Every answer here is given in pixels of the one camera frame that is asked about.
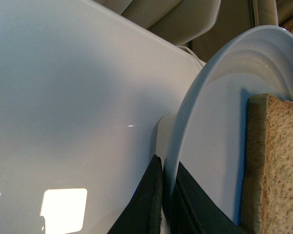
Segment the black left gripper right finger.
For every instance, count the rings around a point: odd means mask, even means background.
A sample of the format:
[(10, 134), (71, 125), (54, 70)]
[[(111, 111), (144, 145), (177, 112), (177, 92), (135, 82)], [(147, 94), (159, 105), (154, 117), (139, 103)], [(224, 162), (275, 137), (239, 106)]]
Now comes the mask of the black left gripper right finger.
[(209, 198), (190, 172), (179, 163), (172, 194), (172, 234), (242, 234)]

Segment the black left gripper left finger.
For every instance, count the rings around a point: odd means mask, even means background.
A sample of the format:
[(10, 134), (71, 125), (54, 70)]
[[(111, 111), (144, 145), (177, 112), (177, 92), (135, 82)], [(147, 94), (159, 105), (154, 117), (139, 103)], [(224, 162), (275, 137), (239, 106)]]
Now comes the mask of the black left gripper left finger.
[(159, 234), (163, 169), (161, 159), (154, 155), (130, 202), (108, 231), (109, 234)]

